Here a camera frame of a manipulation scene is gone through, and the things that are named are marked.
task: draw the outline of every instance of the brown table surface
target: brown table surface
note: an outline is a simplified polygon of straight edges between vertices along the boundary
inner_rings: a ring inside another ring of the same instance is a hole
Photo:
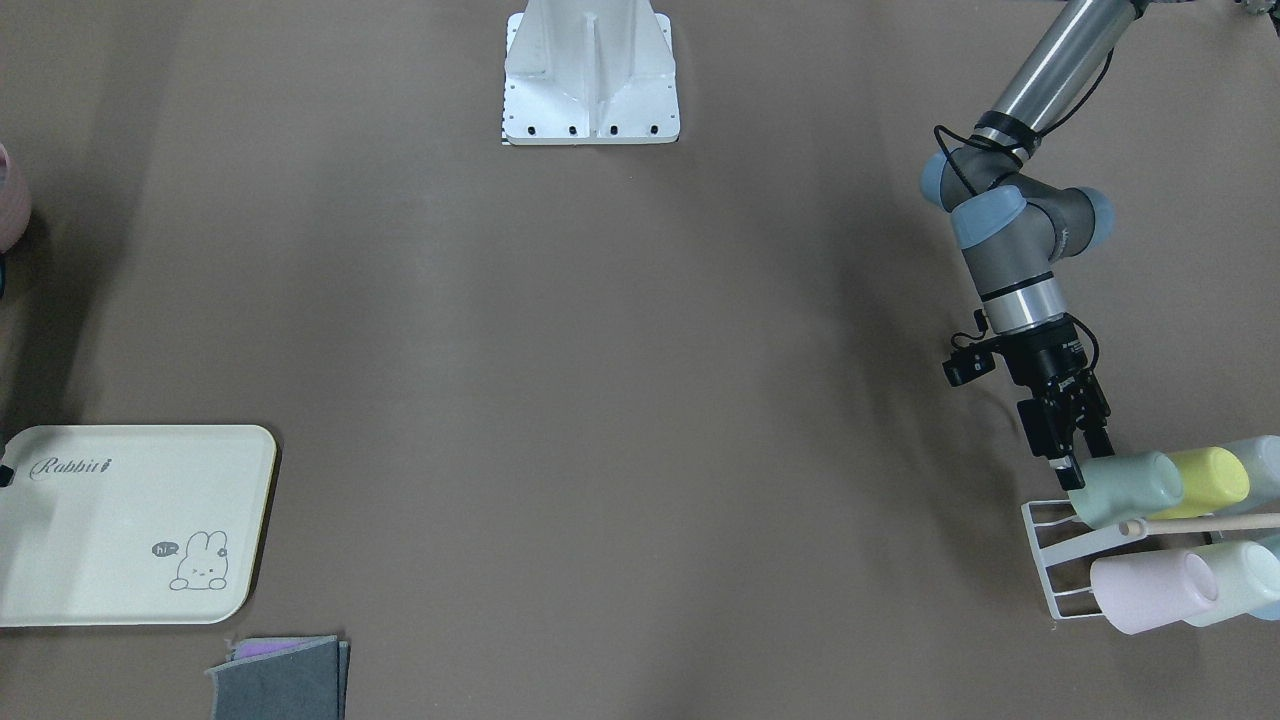
[[[340,633],[348,717],[1265,717],[1280,628],[1055,624],[1057,497],[919,197],[1060,5],[663,0],[671,146],[498,142],[502,3],[10,0],[40,219],[5,432],[260,423],[260,578],[215,626],[0,633],[0,716],[205,717],[224,639]],[[1280,433],[1280,42],[1153,6],[1029,172],[1117,448]]]

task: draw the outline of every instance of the folded cloth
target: folded cloth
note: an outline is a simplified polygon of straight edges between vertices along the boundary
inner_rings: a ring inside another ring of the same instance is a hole
[[[214,680],[212,720],[342,720],[351,647],[335,635],[255,638]]]

